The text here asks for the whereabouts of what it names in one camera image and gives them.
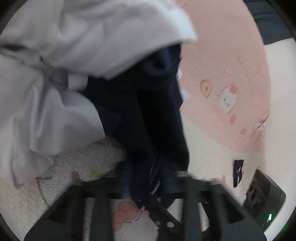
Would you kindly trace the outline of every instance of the hole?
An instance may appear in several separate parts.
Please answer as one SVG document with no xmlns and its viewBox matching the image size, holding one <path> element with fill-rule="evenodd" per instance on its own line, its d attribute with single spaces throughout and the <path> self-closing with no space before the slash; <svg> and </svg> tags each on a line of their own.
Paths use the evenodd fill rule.
<svg viewBox="0 0 296 241">
<path fill-rule="evenodd" d="M 174 226 L 175 226 L 174 223 L 172 223 L 172 222 L 167 222 L 167 227 L 169 227 L 169 228 L 173 228 Z"/>
</svg>

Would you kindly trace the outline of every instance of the white fabric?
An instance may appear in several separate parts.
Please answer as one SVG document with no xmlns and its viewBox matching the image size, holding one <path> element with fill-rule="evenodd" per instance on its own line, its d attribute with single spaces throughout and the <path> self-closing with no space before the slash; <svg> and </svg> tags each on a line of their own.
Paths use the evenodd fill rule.
<svg viewBox="0 0 296 241">
<path fill-rule="evenodd" d="M 105 138 L 94 105 L 70 91 L 88 75 L 112 78 L 196 38 L 167 0 L 28 0 L 0 36 L 0 47 L 25 47 L 0 48 L 0 178 L 24 184 L 55 155 Z"/>
<path fill-rule="evenodd" d="M 296 42 L 293 38 L 265 45 L 271 80 L 271 110 L 266 128 L 266 174 L 286 193 L 286 200 L 265 231 L 272 241 L 296 206 Z"/>
<path fill-rule="evenodd" d="M 0 177 L 23 184 L 43 174 L 55 155 L 105 135 L 87 98 L 59 91 L 48 71 L 30 66 L 36 55 L 20 53 L 23 63 L 9 54 L 0 51 Z"/>
<path fill-rule="evenodd" d="M 28 0 L 0 44 L 37 49 L 51 66 L 112 78 L 164 46 L 196 40 L 168 0 Z"/>
</svg>

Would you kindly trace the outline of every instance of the cartoon cat print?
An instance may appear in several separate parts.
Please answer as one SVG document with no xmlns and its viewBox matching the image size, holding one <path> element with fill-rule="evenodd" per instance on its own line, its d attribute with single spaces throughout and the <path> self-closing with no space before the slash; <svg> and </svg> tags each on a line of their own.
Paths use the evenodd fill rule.
<svg viewBox="0 0 296 241">
<path fill-rule="evenodd" d="M 137 208 L 135 203 L 123 201 L 118 205 L 117 210 L 113 213 L 113 230 L 119 230 L 123 223 L 138 221 L 140 217 L 141 210 Z"/>
<path fill-rule="evenodd" d="M 266 129 L 266 120 L 258 121 L 253 127 L 253 131 L 265 131 L 265 129 Z"/>
<path fill-rule="evenodd" d="M 221 92 L 219 96 L 219 107 L 224 114 L 228 114 L 238 100 L 237 90 L 238 87 L 236 87 L 234 84 L 231 84 Z"/>
</svg>

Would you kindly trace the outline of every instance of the dark clothing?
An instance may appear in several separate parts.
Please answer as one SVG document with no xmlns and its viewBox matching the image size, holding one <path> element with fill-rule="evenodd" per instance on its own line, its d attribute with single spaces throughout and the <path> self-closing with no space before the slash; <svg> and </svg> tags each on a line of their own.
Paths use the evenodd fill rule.
<svg viewBox="0 0 296 241">
<path fill-rule="evenodd" d="M 266 0 L 244 0 L 249 8 L 264 44 L 292 38 L 284 21 Z"/>
<path fill-rule="evenodd" d="M 172 191 L 170 173 L 188 167 L 179 62 L 179 45 L 161 49 L 112 80 L 90 77 L 84 92 L 97 107 L 106 135 L 127 151 L 125 176 L 130 173 L 129 191 L 138 207 L 158 181 L 164 192 Z"/>
</svg>

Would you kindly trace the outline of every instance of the green led light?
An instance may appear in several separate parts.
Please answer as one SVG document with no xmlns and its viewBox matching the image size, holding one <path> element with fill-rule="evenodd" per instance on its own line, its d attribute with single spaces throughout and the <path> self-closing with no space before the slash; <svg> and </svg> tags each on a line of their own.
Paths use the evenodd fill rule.
<svg viewBox="0 0 296 241">
<path fill-rule="evenodd" d="M 267 222 L 271 221 L 271 218 L 272 218 L 272 214 L 270 213 L 268 218 L 267 218 Z"/>
</svg>

